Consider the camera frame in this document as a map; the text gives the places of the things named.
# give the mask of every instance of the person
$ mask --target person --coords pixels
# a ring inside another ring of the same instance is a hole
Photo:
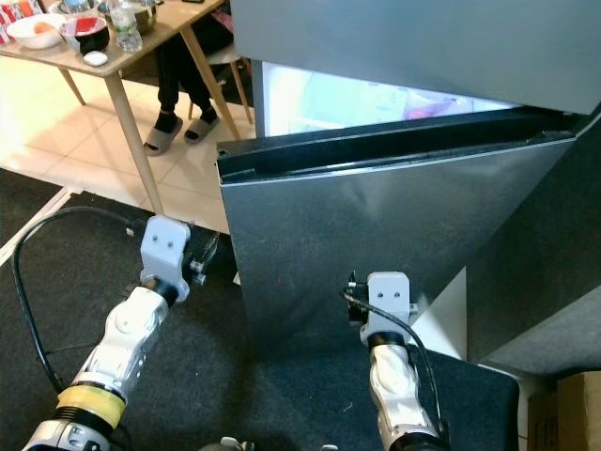
[[[234,34],[229,2],[193,23],[192,29],[205,54],[212,54],[230,45]],[[183,126],[183,120],[176,115],[180,86],[188,93],[191,102],[202,111],[201,116],[193,120],[184,133],[184,140],[188,144],[200,142],[219,122],[210,103],[207,86],[183,37],[175,35],[158,47],[155,55],[161,111],[144,144],[148,156],[166,152]]]

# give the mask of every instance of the gray slipper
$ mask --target gray slipper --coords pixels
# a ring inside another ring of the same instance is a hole
[[[208,133],[211,130],[213,130],[218,123],[218,117],[215,120],[213,120],[210,124],[208,124],[202,119],[193,120],[192,124],[190,124],[190,127],[188,127],[188,130],[186,132],[196,133],[198,137],[195,139],[191,139],[186,134],[184,134],[184,141],[186,141],[188,144],[200,143],[203,139],[207,137]]]
[[[176,136],[183,125],[184,121],[178,117],[176,126],[170,133],[161,132],[160,130],[153,128],[146,137],[146,142],[144,143],[146,155],[149,157],[163,155],[163,153],[169,149],[171,143],[173,143],[173,140],[176,139]]]

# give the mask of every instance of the table top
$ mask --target table top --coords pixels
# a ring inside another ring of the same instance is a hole
[[[118,70],[128,67],[148,52],[153,51],[162,43],[177,34],[184,26],[196,22],[201,17],[209,14],[224,0],[205,0],[204,3],[184,3],[180,0],[165,0],[157,7],[157,23],[152,31],[142,36],[144,46],[141,51],[134,54],[123,52],[116,43],[114,33],[105,53],[109,61],[100,67],[88,66],[80,54],[76,54],[65,42],[50,49],[31,50],[12,43],[0,46],[0,55],[12,56],[29,61],[36,61],[60,69],[75,70],[97,77],[107,77]]]

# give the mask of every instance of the chair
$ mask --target chair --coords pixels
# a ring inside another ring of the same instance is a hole
[[[236,47],[234,44],[230,44],[224,49],[221,49],[219,52],[215,52],[214,54],[207,55],[207,62],[211,65],[218,64],[229,64],[232,68],[232,73],[234,74],[234,80],[236,80],[236,87],[238,88],[238,93],[240,94],[240,100],[242,101],[242,105],[244,106],[244,111],[246,112],[246,118],[250,124],[253,123],[253,116],[251,115],[251,110],[248,107],[248,102],[246,101],[246,95],[244,94],[244,88],[242,86],[242,81],[240,80],[240,74],[238,73],[238,66],[236,63],[242,58],[238,56],[236,53]],[[190,108],[188,109],[188,119],[192,119],[192,111],[194,108],[194,104],[190,102]]]

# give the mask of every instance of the tiled floor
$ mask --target tiled floor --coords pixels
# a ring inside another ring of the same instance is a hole
[[[80,74],[73,78],[86,107],[58,70],[0,57],[0,166],[151,210],[103,81]],[[159,109],[157,88],[124,84],[144,138]],[[254,137],[243,109],[229,106],[242,136]],[[182,97],[177,113],[184,128],[187,111]],[[216,143],[229,139],[221,123],[202,143],[189,147],[179,137],[169,152],[151,159],[167,214],[227,231],[215,161]],[[466,357],[465,299],[461,272],[415,324],[428,348]],[[520,450],[525,450],[527,398],[537,385],[521,380],[520,386]]]

